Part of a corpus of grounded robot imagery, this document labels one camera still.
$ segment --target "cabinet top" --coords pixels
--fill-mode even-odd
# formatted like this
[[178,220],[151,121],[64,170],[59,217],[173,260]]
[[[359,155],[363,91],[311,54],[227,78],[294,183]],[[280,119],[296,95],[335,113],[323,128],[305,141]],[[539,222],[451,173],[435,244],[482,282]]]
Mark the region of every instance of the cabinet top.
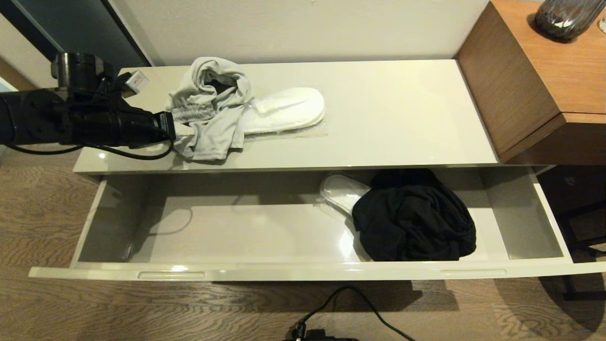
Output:
[[[164,110],[187,70],[143,67],[149,85],[127,101]],[[314,87],[325,99],[325,132],[314,137],[247,141],[224,162],[177,154],[132,160],[85,148],[74,167],[87,174],[347,169],[498,163],[455,60],[247,64],[257,96]],[[157,154],[160,146],[136,150]]]
[[573,42],[554,42],[532,26],[540,4],[492,4],[545,83],[560,111],[606,114],[606,34],[596,22]]

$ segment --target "robotic arm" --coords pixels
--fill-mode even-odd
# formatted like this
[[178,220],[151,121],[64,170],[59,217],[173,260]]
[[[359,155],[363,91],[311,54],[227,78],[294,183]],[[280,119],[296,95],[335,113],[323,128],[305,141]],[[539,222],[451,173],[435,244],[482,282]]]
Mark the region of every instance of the robotic arm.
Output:
[[138,92],[143,75],[114,77],[113,66],[85,53],[58,53],[52,63],[58,87],[0,93],[0,144],[59,143],[88,146],[137,157],[108,146],[142,147],[175,140],[169,112],[132,107],[124,96]]

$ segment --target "open drawer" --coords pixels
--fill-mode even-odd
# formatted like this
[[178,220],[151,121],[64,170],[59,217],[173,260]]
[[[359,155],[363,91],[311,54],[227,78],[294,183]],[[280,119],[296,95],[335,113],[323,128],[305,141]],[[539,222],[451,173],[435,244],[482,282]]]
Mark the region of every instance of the open drawer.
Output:
[[[529,167],[439,168],[476,223],[456,262],[372,262],[353,225],[318,203],[328,172],[109,175],[69,268],[90,280],[479,279],[606,271],[572,262]],[[368,180],[371,170],[347,173]]]

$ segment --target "wooden floor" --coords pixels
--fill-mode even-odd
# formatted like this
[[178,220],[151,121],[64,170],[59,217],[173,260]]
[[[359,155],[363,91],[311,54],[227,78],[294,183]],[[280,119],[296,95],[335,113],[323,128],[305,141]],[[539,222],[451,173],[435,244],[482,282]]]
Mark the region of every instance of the wooden floor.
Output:
[[[67,267],[96,182],[71,173],[76,154],[0,159],[0,340],[284,340],[344,283],[149,283],[29,279]],[[575,277],[604,289],[602,275]],[[565,302],[560,278],[354,283],[418,341],[606,340],[604,302]],[[310,328],[398,340],[353,294]]]

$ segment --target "gray cloth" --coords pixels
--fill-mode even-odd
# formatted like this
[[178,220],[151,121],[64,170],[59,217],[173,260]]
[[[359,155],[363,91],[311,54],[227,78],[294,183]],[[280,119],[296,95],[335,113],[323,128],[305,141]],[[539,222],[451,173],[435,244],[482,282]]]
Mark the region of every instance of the gray cloth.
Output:
[[176,123],[195,131],[175,141],[175,150],[192,160],[223,160],[229,148],[244,147],[240,117],[252,98],[239,65],[216,57],[196,59],[166,105]]

